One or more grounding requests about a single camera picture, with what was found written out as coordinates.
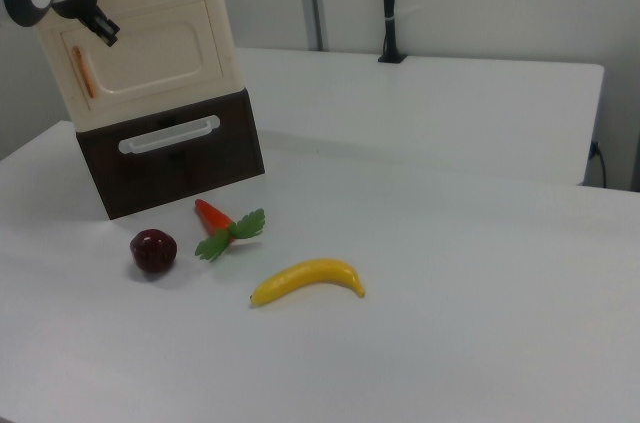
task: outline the toy fruit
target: toy fruit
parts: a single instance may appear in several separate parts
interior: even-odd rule
[[[265,216],[262,208],[234,222],[217,208],[204,200],[196,200],[196,209],[211,237],[203,240],[196,248],[196,256],[201,260],[213,261],[235,240],[246,240],[262,234]]]
[[[165,273],[178,252],[176,241],[164,231],[144,230],[129,244],[136,265],[146,273]]]
[[[251,303],[264,305],[302,286],[321,282],[346,286],[360,298],[365,294],[358,272],[351,265],[333,258],[320,258],[303,261],[265,280],[251,295]]]

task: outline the white wall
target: white wall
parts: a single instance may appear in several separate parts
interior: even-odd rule
[[[311,0],[227,5],[238,46],[317,48]],[[640,0],[397,0],[397,14],[399,45],[413,55],[603,65],[595,137],[609,186],[631,187],[640,134]],[[381,50],[382,0],[320,0],[320,21],[331,51]],[[11,55],[0,63],[1,158],[66,112],[31,33],[0,32],[0,51]],[[599,185],[599,166],[592,166],[587,183]]]

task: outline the dark red fruit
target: dark red fruit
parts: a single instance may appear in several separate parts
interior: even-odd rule
[[[129,244],[136,265],[146,273],[165,273],[178,252],[176,241],[160,230],[144,230]]]

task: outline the drawer handle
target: drawer handle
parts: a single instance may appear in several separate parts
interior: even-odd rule
[[[98,96],[96,84],[93,81],[93,77],[91,76],[91,72],[89,71],[89,67],[86,64],[84,57],[82,56],[80,48],[74,46],[71,52],[73,53],[73,59],[76,61],[76,66],[78,67],[78,70],[80,70],[80,76],[82,77],[82,81],[84,82],[84,86],[87,89],[89,97],[95,98]]]
[[[219,126],[220,119],[217,116],[208,116],[199,120],[189,121],[169,128],[163,128],[162,130],[152,131],[145,135],[122,140],[118,145],[118,149],[120,153],[124,155],[129,153],[138,155],[206,136]]]

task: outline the toy banana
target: toy banana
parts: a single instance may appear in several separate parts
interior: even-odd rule
[[[298,263],[265,280],[251,295],[251,303],[264,305],[302,286],[323,282],[345,286],[360,298],[364,297],[364,287],[351,265],[332,258],[319,258]]]

